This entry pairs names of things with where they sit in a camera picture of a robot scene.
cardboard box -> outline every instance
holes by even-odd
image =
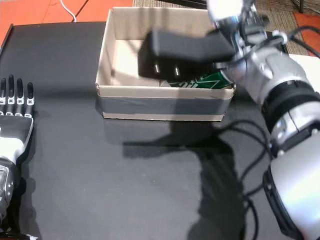
[[[111,119],[221,121],[234,94],[224,89],[160,87],[138,75],[137,55],[152,27],[203,37],[213,29],[206,10],[115,7],[105,26],[96,90]]]

black joint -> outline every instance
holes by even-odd
[[[308,102],[320,102],[320,96],[308,83],[292,80],[276,86],[262,106],[262,114],[269,132],[285,113]]]

screw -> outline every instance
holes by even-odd
[[[318,129],[314,128],[311,130],[311,135],[315,135],[318,133]]]
[[[175,73],[176,77],[180,77],[180,71],[179,71],[179,68],[177,66],[174,68],[174,73]]]
[[[280,156],[282,156],[282,155],[284,155],[284,154],[285,154],[285,151],[283,151],[283,150],[281,149],[281,150],[278,151],[277,156],[280,157]]]
[[[156,74],[159,74],[160,73],[160,68],[159,68],[159,65],[158,64],[155,64],[154,65],[154,71]]]

robot finger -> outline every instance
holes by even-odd
[[[16,90],[17,90],[17,99],[16,99],[15,116],[23,117],[24,106],[25,106],[25,96],[24,96],[24,86],[21,78],[18,78],[16,80]]]
[[[35,106],[34,86],[31,82],[29,82],[27,85],[27,99],[26,99],[26,108],[25,108],[25,114],[24,114],[26,118],[33,117],[34,106]]]
[[[13,116],[14,115],[14,108],[15,108],[15,80],[14,76],[10,75],[8,79],[8,104],[5,115]]]
[[[6,83],[7,80],[5,78],[2,78],[0,84],[0,116],[4,115],[6,112]]]

black tabletop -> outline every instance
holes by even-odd
[[[262,146],[217,128],[247,119],[267,132],[259,109],[239,91],[223,123],[103,119],[95,78],[104,26],[16,26],[3,51],[0,77],[32,81],[36,97],[15,200],[21,231],[44,240],[250,239],[240,196],[261,183],[268,159],[241,182]],[[287,239],[263,191],[252,199],[259,239]]]

